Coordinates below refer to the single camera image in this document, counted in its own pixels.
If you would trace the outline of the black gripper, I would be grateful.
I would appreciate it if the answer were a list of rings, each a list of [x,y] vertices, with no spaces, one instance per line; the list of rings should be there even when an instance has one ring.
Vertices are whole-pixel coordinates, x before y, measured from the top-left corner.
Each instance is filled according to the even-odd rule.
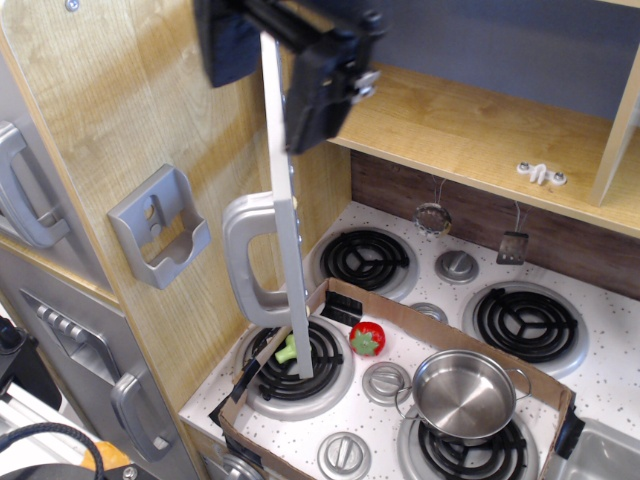
[[[336,137],[352,106],[374,94],[380,72],[371,67],[370,38],[386,33],[388,2],[296,4],[330,28],[320,28],[283,1],[196,0],[193,11],[204,70],[213,88],[255,72],[260,38],[254,26],[300,53],[285,105],[286,146],[300,155]]]

